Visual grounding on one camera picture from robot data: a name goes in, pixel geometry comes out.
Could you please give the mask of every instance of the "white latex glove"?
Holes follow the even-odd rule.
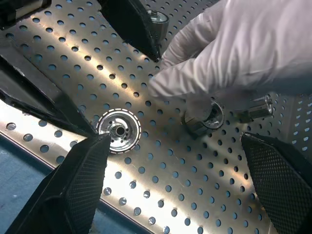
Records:
[[[311,93],[312,0],[221,0],[173,38],[161,68],[150,95],[193,109],[215,92]]]

